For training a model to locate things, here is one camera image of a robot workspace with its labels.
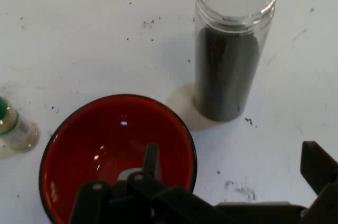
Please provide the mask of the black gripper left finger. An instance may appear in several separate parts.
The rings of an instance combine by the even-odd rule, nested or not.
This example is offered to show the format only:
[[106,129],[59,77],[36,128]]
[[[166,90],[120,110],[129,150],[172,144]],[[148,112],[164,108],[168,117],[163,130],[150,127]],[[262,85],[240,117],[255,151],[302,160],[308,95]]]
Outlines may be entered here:
[[143,167],[111,186],[81,186],[70,223],[236,223],[236,220],[179,186],[160,181],[159,146],[147,145]]

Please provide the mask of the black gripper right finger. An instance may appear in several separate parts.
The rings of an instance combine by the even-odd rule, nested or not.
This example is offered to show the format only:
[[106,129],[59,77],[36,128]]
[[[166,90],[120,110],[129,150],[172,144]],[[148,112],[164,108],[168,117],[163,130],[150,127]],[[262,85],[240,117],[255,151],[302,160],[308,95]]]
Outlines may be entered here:
[[301,175],[317,198],[300,223],[337,223],[337,161],[315,141],[303,142]]

